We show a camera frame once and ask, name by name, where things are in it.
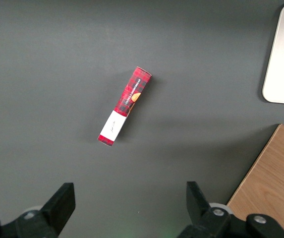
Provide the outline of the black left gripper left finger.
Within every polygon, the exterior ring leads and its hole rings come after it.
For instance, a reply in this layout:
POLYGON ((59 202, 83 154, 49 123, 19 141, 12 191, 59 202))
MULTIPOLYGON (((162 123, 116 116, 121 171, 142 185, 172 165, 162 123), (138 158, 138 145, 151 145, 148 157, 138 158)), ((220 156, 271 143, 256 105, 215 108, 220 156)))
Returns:
POLYGON ((64 183, 40 208, 1 225, 0 238, 57 238, 75 210, 74 183, 64 183))

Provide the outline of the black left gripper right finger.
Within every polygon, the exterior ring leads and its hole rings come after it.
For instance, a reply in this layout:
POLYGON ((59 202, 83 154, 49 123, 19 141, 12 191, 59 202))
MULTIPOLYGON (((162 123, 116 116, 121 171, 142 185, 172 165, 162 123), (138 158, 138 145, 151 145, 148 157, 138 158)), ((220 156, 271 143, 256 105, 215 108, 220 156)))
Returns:
POLYGON ((226 205, 212 206, 195 181, 186 184, 186 207, 192 224, 180 238, 284 238, 283 227, 268 215, 249 214, 244 221, 226 205))

